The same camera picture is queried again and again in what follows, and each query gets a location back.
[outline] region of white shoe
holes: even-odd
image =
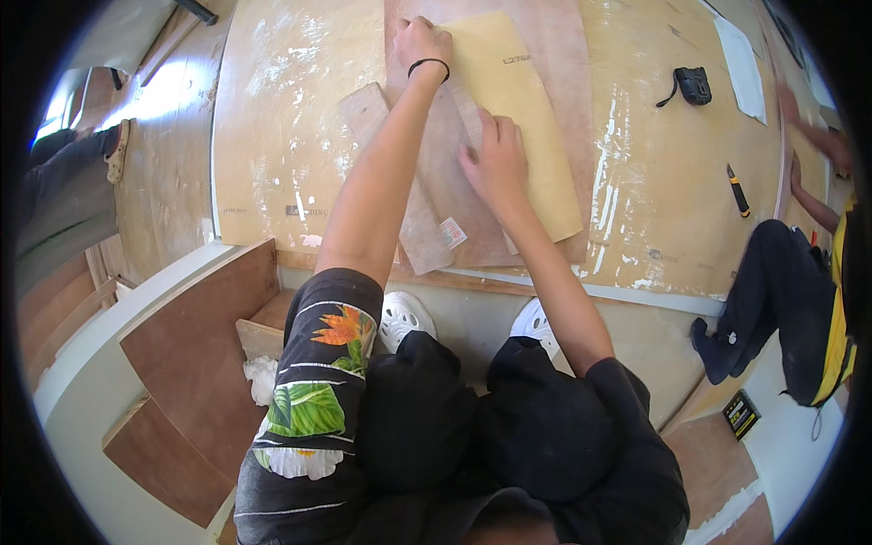
[[[386,293],[378,338],[391,354],[396,354],[409,331],[425,331],[436,338],[436,325],[416,296],[408,291]]]
[[[560,345],[554,338],[554,332],[551,330],[548,318],[545,317],[545,310],[542,309],[539,297],[527,303],[521,314],[514,319],[511,337],[536,339],[542,344],[542,348],[548,353],[548,359],[551,360],[554,360],[554,356],[560,350]]]

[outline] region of yellow shirt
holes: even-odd
[[[856,195],[851,195],[845,204],[845,212],[851,210],[857,203]],[[835,283],[835,300],[833,301],[833,317],[829,325],[829,338],[827,341],[827,354],[824,357],[823,377],[821,387],[814,396],[812,405],[817,405],[827,399],[835,388],[845,378],[854,372],[854,359],[857,355],[857,347],[852,344],[848,347],[848,337],[845,334],[845,309],[841,303],[841,253],[845,244],[845,221],[847,214],[842,214],[839,227],[833,236],[833,259],[830,266],[833,282]],[[847,361],[848,365],[842,372],[842,367]]]

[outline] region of white wall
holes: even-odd
[[[760,421],[742,440],[763,483],[778,539],[827,463],[841,430],[842,415],[835,399],[830,399],[821,411],[820,436],[812,441],[817,410],[797,405],[787,394],[778,395],[786,385],[777,333],[758,360],[745,391],[757,407]]]
[[[45,373],[34,394],[45,435],[82,507],[110,543],[215,543],[235,491],[209,528],[157,501],[102,452],[103,437],[144,387],[119,334],[167,293],[238,251],[211,242],[173,263],[83,329]]]

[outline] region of hand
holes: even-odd
[[[403,18],[397,19],[396,27],[397,34],[393,37],[393,50],[405,70],[408,71],[412,64],[422,58],[438,58],[451,66],[454,61],[454,48],[449,32],[435,31],[433,23],[422,16],[417,16],[412,21]],[[439,80],[441,81],[446,75],[445,66],[436,62],[423,63],[412,74],[418,71],[423,72],[422,68],[429,71],[436,70],[436,67],[438,67],[438,72],[442,74]]]
[[[783,81],[778,82],[776,88],[779,104],[784,111],[784,119],[791,125],[798,124],[800,122],[800,108],[796,104],[794,92]]]
[[[802,191],[802,165],[800,156],[794,152],[794,160],[790,164],[790,193],[796,196]]]
[[[511,118],[491,117],[479,108],[481,151],[478,161],[467,146],[460,146],[458,160],[475,193],[500,223],[527,201],[527,155],[521,128]]]

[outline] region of white paper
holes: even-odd
[[[766,125],[766,101],[763,99],[763,81],[757,69],[757,60],[751,42],[745,33],[723,17],[714,18],[721,47],[724,48],[726,67],[730,71],[732,90],[739,109]]]

